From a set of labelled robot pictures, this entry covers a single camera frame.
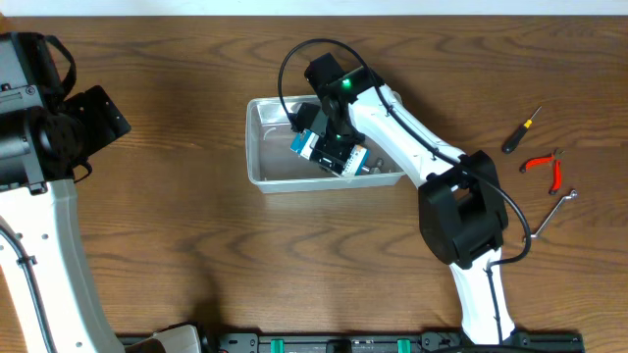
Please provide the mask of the blue white screwdriver set box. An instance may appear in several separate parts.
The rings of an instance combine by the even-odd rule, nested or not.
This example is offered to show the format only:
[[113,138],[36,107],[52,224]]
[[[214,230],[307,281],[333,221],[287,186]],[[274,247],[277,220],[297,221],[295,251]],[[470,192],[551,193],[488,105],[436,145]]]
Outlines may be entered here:
[[341,141],[338,134],[321,136],[308,129],[296,135],[290,150],[337,177],[359,176],[370,154],[363,145]]

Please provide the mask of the clear plastic container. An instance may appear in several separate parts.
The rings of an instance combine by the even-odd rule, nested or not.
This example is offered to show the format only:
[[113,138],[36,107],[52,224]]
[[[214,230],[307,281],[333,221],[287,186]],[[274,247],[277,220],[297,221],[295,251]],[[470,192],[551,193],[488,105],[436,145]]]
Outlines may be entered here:
[[299,157],[290,149],[296,133],[281,106],[280,99],[255,98],[247,105],[245,146],[247,172],[251,183],[264,193],[318,191],[396,184],[405,175],[393,159],[374,141],[366,139],[369,149],[365,165],[383,165],[377,174],[340,177]]

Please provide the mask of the black handled screwdriver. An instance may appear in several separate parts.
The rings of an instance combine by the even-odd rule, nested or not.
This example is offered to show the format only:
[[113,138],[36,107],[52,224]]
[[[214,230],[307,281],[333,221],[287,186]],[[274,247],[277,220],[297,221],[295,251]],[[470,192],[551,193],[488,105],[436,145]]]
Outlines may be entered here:
[[542,106],[539,106],[535,112],[531,115],[529,119],[527,119],[523,124],[521,124],[515,132],[513,132],[502,144],[501,151],[504,154],[512,153],[520,141],[523,139],[527,131],[529,130],[531,124],[533,123],[534,118],[538,115],[538,113],[542,110]]

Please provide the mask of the red handled pliers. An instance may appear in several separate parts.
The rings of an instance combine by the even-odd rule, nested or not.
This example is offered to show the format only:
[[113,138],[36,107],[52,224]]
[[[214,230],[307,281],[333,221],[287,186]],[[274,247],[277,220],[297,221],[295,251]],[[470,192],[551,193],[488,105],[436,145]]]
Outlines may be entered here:
[[520,166],[519,172],[521,174],[525,174],[533,168],[542,165],[551,165],[552,185],[549,189],[549,194],[555,195],[562,186],[561,158],[563,154],[564,151],[560,148],[557,148],[547,156],[532,158]]

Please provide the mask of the silver wrench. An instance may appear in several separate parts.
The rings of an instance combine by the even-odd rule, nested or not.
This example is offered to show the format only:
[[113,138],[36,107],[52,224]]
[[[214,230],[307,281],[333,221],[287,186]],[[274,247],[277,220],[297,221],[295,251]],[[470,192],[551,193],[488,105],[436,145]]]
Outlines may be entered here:
[[532,239],[538,239],[541,237],[541,234],[548,227],[551,220],[555,217],[558,210],[569,201],[573,201],[579,197],[579,192],[572,188],[567,194],[563,195],[554,205],[554,207],[547,213],[543,221],[537,227],[530,228],[530,237]]

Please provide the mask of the small claw hammer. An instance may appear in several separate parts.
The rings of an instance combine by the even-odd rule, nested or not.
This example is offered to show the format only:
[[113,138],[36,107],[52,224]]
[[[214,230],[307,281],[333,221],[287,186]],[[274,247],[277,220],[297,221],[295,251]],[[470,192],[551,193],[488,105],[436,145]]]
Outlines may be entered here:
[[382,158],[378,158],[375,161],[375,165],[374,166],[366,166],[363,165],[361,167],[361,170],[368,175],[373,175],[373,174],[379,174],[381,172],[381,167],[384,164],[384,160]]

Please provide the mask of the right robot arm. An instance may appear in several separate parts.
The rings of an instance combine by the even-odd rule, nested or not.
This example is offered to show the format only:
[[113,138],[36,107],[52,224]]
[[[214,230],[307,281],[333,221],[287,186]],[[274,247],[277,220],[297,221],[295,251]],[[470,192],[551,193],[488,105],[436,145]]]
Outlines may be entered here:
[[365,171],[366,139],[377,144],[418,190],[420,233],[448,265],[462,307],[462,329],[475,344],[500,344],[514,330],[498,261],[508,220],[491,158],[444,142],[376,74],[346,72],[331,54],[304,76],[318,98],[289,117],[299,157],[338,177]]

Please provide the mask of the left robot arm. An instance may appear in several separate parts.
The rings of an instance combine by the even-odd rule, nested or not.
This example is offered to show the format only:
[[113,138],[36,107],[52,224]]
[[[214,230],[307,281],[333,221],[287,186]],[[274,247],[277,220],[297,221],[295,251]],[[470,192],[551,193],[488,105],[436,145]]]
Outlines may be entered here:
[[1,36],[1,268],[30,352],[121,352],[87,265],[77,167],[131,127],[105,90],[74,93],[53,35]]

